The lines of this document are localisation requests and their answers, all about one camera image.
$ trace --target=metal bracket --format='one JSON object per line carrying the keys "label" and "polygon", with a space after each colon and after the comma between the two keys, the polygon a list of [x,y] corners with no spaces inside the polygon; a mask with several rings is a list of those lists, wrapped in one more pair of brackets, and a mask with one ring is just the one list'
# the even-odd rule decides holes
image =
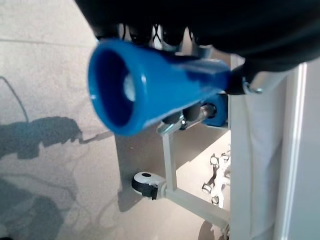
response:
{"label": "metal bracket", "polygon": [[274,89],[290,71],[282,72],[259,72],[251,83],[247,82],[246,78],[242,77],[242,88],[246,95],[248,94],[262,94],[264,92]]}

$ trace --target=blue plastic part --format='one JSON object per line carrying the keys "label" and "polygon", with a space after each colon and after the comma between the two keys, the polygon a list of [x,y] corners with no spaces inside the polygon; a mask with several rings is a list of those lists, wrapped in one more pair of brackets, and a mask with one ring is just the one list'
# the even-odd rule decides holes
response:
{"label": "blue plastic part", "polygon": [[216,113],[214,117],[207,118],[202,123],[213,127],[225,125],[228,118],[228,96],[225,94],[215,94],[205,100],[204,103],[214,105]]}
{"label": "blue plastic part", "polygon": [[[124,92],[133,78],[135,101]],[[124,136],[225,90],[229,67],[220,60],[178,56],[121,40],[101,42],[88,69],[89,93],[97,115]]]}

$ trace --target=small wheel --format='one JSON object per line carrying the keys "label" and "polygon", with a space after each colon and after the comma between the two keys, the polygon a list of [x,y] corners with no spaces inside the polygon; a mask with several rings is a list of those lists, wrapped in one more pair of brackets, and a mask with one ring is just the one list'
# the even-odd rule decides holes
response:
{"label": "small wheel", "polygon": [[212,188],[211,188],[210,185],[208,185],[208,184],[206,184],[206,183],[204,183],[204,184],[202,185],[202,192],[204,192],[205,194],[210,194],[210,193],[211,193],[211,190],[212,190]]}
{"label": "small wheel", "polygon": [[218,196],[214,196],[213,198],[211,198],[211,203],[215,206],[218,206],[219,204],[219,197]]}
{"label": "small wheel", "polygon": [[213,165],[214,167],[216,167],[216,166],[219,165],[218,158],[216,157],[215,154],[213,154],[213,155],[210,157],[210,164]]}
{"label": "small wheel", "polygon": [[132,178],[131,186],[137,194],[156,200],[158,190],[165,182],[166,180],[159,175],[150,172],[139,172]]}

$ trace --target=concrete floor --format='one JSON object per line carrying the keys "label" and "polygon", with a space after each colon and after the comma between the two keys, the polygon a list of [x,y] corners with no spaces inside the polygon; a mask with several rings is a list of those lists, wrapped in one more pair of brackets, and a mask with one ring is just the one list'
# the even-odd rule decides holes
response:
{"label": "concrete floor", "polygon": [[[217,240],[200,217],[132,191],[136,172],[164,175],[162,142],[154,127],[115,137],[96,117],[86,84],[95,44],[72,0],[0,0],[0,225],[15,240]],[[224,133],[176,134],[181,188],[209,200],[209,157],[229,137],[207,147]]]}

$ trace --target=black cover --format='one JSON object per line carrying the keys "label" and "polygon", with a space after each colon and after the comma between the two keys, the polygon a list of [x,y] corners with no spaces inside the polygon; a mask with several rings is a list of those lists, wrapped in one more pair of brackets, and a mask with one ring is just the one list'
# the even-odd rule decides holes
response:
{"label": "black cover", "polygon": [[76,0],[97,37],[112,25],[189,27],[244,71],[285,71],[320,56],[320,0]]}

